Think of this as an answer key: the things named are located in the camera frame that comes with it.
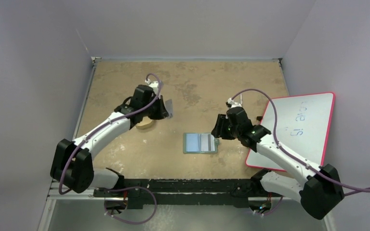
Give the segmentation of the grey striped card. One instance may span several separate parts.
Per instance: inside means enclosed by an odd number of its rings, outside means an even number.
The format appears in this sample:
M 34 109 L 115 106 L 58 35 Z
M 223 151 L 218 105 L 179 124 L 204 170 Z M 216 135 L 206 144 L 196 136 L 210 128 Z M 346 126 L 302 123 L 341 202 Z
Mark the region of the grey striped card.
M 210 133 L 200 134 L 200 151 L 201 152 L 214 152 L 215 141 L 214 137 Z

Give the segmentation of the green card holder wallet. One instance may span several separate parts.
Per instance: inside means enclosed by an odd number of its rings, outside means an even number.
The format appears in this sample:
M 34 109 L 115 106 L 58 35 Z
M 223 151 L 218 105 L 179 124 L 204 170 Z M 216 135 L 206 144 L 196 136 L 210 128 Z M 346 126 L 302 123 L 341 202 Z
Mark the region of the green card holder wallet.
M 184 133 L 184 154 L 216 154 L 218 153 L 219 139 L 210 133 Z

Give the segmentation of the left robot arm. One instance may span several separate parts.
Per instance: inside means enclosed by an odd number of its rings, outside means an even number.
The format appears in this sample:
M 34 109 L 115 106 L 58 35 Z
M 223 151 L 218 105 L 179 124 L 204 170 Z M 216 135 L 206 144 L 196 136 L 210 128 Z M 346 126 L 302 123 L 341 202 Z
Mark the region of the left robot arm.
M 82 193 L 89 187 L 105 188 L 113 197 L 124 192 L 124 176 L 110 169 L 95 169 L 93 159 L 115 138 L 131 130 L 145 117 L 170 117 L 161 95 L 162 84 L 154 81 L 138 85 L 132 96 L 117 106 L 94 129 L 72 141 L 61 140 L 55 150 L 50 176 L 69 191 Z

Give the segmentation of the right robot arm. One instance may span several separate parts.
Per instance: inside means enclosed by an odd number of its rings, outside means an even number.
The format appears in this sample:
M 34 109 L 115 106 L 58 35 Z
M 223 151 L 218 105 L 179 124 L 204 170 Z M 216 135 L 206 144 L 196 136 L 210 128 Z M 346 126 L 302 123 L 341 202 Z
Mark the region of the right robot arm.
M 278 180 L 274 172 L 267 170 L 261 178 L 251 183 L 255 195 L 272 192 L 288 197 L 299 202 L 310 216 L 319 220 L 344 199 L 339 173 L 334 166 L 320 166 L 301 157 L 276 141 L 269 129 L 254 125 L 240 106 L 228 109 L 226 114 L 219 114 L 211 134 L 223 140 L 238 140 L 292 176 Z

